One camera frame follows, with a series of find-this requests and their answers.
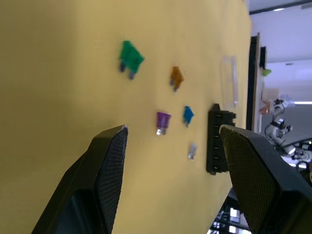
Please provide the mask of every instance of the green fuse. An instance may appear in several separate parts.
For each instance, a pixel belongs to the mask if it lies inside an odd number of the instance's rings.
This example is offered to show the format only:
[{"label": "green fuse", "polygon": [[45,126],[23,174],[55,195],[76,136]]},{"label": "green fuse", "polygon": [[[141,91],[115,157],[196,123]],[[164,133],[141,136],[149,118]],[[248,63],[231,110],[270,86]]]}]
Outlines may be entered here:
[{"label": "green fuse", "polygon": [[129,78],[134,79],[138,67],[143,62],[144,58],[128,40],[123,42],[120,59],[120,71],[124,72],[126,67],[128,67],[130,69]]}]

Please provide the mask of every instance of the black equipment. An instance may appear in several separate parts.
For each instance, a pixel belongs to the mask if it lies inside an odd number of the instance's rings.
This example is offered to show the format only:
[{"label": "black equipment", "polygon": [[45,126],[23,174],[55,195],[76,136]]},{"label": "black equipment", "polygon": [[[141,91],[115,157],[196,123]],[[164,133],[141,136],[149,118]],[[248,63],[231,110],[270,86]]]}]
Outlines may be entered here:
[{"label": "black equipment", "polygon": [[261,135],[222,125],[230,176],[254,234],[309,234],[312,188]]},{"label": "black equipment", "polygon": [[93,138],[66,171],[33,234],[111,234],[122,185],[128,128]]}]

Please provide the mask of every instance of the transparent lid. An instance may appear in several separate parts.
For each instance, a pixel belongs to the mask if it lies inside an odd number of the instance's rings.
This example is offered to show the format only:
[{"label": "transparent lid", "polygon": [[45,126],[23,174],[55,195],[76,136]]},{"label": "transparent lid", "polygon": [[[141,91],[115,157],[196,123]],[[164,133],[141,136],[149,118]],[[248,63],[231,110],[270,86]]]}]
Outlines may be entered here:
[{"label": "transparent lid", "polygon": [[223,109],[231,110],[238,103],[236,57],[224,56],[220,70]]}]

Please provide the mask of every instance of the ceiling light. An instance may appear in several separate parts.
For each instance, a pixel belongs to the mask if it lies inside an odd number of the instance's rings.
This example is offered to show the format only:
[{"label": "ceiling light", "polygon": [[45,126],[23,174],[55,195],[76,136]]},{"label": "ceiling light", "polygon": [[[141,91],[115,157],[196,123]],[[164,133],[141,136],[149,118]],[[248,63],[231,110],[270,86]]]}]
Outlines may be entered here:
[{"label": "ceiling light", "polygon": [[312,105],[312,101],[295,101],[296,105]]},{"label": "ceiling light", "polygon": [[278,8],[278,9],[275,9],[273,11],[282,11],[282,10],[284,10],[284,8]]}]

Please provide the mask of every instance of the purple fuse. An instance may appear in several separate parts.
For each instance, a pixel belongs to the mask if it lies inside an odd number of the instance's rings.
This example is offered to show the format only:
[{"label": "purple fuse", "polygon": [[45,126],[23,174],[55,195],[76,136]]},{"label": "purple fuse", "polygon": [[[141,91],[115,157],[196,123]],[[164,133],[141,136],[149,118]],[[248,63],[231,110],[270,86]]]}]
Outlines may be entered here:
[{"label": "purple fuse", "polygon": [[171,118],[170,114],[163,112],[157,112],[157,135],[166,135],[167,128],[169,125],[169,120]]}]

